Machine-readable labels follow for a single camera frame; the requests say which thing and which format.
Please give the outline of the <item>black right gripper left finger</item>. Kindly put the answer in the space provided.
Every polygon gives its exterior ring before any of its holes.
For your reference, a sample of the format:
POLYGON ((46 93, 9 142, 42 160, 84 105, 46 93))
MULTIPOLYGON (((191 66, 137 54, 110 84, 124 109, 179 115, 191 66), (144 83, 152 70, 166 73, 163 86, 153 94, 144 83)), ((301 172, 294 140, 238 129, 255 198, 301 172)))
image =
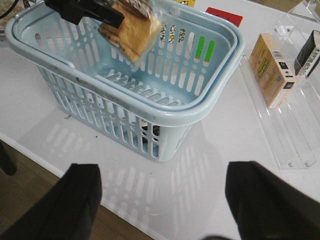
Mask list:
POLYGON ((2 240, 88 240, 102 199, 98 164, 70 165, 61 179, 2 240))

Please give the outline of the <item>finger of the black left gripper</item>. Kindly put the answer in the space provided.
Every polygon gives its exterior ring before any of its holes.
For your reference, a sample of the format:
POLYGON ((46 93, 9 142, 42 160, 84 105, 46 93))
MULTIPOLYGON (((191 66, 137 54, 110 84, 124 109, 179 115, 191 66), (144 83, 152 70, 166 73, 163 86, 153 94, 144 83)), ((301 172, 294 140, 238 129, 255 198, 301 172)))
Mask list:
POLYGON ((102 23, 119 28, 125 16, 109 5, 94 5, 85 10, 85 16, 102 23))
POLYGON ((83 17, 100 20, 94 8, 99 5, 95 0, 45 0, 45 5, 59 13, 60 17, 78 25, 83 17))

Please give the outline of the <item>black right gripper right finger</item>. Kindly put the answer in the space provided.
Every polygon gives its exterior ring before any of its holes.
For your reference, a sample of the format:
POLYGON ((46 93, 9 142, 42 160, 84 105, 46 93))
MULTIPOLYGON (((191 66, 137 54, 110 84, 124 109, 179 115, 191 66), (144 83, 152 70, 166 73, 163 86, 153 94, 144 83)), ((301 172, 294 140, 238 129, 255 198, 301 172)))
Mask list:
POLYGON ((318 240, 320 204, 256 161, 228 164, 225 196, 243 240, 318 240))

